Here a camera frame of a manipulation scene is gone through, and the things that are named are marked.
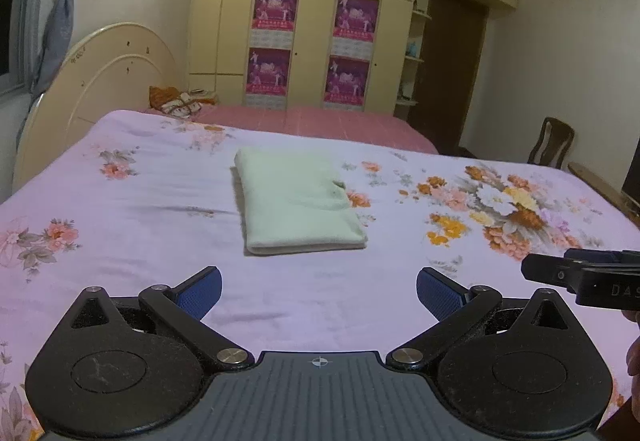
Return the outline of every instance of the pink mat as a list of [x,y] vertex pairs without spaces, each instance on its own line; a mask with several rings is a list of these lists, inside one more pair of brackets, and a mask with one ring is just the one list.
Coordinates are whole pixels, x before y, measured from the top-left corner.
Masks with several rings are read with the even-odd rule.
[[[145,112],[162,114],[148,109]],[[406,122],[386,114],[356,113],[318,108],[273,111],[251,107],[204,106],[193,116],[200,124],[280,132],[310,138],[347,140],[363,144],[437,154],[434,145]]]

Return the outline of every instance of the brown wooden door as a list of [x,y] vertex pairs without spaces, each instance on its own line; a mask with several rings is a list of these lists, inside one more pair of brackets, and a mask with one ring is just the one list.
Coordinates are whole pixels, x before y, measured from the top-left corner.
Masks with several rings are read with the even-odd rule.
[[429,0],[414,99],[408,122],[441,154],[458,142],[476,81],[487,7],[471,0]]

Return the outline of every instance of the folded shirt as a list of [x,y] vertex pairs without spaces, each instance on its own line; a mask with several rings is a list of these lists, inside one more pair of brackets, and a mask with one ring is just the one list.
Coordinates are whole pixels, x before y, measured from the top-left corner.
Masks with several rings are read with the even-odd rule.
[[317,154],[243,147],[246,247],[258,255],[362,248],[367,244],[344,183]]

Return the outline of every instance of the human hand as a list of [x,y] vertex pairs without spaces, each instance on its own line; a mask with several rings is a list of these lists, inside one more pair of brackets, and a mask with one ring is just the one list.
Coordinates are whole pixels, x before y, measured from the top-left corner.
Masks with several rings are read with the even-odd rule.
[[[631,322],[638,323],[640,312],[623,311],[622,314]],[[634,417],[640,421],[640,337],[631,344],[626,353],[626,368],[629,376],[633,376],[631,383],[631,410]]]

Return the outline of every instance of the headboard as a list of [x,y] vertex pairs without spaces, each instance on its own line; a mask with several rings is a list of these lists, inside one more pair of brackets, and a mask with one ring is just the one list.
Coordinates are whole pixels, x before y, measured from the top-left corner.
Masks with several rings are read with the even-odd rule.
[[123,22],[77,44],[31,108],[14,169],[16,192],[105,114],[148,108],[149,86],[177,86],[174,57],[149,28]]

